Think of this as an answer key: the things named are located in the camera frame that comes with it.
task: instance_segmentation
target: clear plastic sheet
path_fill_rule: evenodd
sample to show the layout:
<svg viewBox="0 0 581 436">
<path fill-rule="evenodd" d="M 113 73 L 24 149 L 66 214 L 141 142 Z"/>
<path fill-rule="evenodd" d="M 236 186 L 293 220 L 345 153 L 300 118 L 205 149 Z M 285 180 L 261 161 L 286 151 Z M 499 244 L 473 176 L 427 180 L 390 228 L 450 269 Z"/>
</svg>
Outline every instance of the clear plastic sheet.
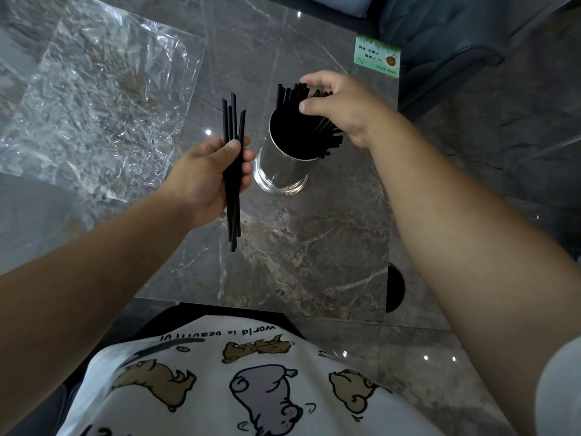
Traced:
<svg viewBox="0 0 581 436">
<path fill-rule="evenodd" d="M 135 201 L 159 186 L 206 39 L 70 0 L 0 139 L 0 171 Z"/>
</svg>

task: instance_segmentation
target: brown dog print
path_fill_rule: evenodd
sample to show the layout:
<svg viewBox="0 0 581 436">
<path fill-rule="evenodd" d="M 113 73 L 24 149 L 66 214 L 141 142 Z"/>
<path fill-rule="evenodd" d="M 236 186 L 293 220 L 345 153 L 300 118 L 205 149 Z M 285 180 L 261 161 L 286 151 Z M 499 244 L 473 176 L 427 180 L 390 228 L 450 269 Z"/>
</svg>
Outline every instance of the brown dog print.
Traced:
<svg viewBox="0 0 581 436">
<path fill-rule="evenodd" d="M 167 405 L 167 409 L 173 413 L 184 403 L 185 396 L 192 389 L 194 382 L 196 375 L 189 370 L 185 375 L 176 370 L 174 376 L 169 367 L 155 359 L 149 359 L 127 366 L 113 381 L 110 392 L 127 385 L 140 385 Z"/>
<path fill-rule="evenodd" d="M 258 339 L 255 342 L 247 342 L 245 344 L 229 342 L 222 352 L 224 357 L 222 362 L 230 364 L 252 353 L 287 353 L 292 343 L 290 341 L 281 341 L 281 337 L 282 334 L 269 341 Z"/>
<path fill-rule="evenodd" d="M 359 415 L 367 409 L 367 399 L 379 386 L 359 372 L 346 368 L 341 372 L 329 373 L 333 393 L 347 410 Z"/>
</svg>

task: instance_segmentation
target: sticker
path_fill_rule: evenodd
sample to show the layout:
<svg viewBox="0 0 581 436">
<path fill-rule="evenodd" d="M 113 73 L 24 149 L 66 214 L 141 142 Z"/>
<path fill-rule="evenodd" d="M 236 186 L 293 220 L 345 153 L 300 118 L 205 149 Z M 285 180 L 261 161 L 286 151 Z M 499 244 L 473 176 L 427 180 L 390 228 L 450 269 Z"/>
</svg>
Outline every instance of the sticker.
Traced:
<svg viewBox="0 0 581 436">
<path fill-rule="evenodd" d="M 397 47 L 388 46 L 386 43 L 368 36 L 358 35 L 355 39 L 353 62 L 399 78 L 401 54 L 402 52 Z"/>
</svg>

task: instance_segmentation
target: marble table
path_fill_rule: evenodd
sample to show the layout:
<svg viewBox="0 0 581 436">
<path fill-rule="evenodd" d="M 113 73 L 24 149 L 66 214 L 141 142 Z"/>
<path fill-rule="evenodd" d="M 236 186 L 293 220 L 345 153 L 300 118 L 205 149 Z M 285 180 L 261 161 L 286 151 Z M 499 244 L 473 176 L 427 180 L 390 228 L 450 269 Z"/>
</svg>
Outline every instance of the marble table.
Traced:
<svg viewBox="0 0 581 436">
<path fill-rule="evenodd" d="M 207 39 L 173 161 L 222 131 L 222 97 L 247 109 L 246 134 L 264 142 L 276 85 L 311 71 L 352 75 L 396 107 L 398 80 L 353 63 L 356 34 L 267 0 L 102 0 Z M 96 223 L 125 207 L 84 204 Z M 391 211 L 369 154 L 345 141 L 304 190 L 241 197 L 242 238 L 229 252 L 225 215 L 191 232 L 138 296 L 311 317 L 382 322 Z"/>
</svg>

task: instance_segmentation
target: right hand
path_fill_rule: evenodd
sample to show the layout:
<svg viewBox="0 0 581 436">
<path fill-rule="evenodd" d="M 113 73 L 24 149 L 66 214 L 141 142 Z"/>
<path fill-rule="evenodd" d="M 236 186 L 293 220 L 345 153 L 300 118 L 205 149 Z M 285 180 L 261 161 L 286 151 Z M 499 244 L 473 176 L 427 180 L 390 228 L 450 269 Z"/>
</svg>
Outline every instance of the right hand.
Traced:
<svg viewBox="0 0 581 436">
<path fill-rule="evenodd" d="M 362 148 L 369 148 L 370 127 L 384 121 L 386 113 L 397 114 L 347 75 L 324 70 L 305 75 L 300 82 L 333 92 L 331 96 L 305 99 L 299 105 L 300 112 L 329 118 L 348 134 L 355 145 Z"/>
</svg>

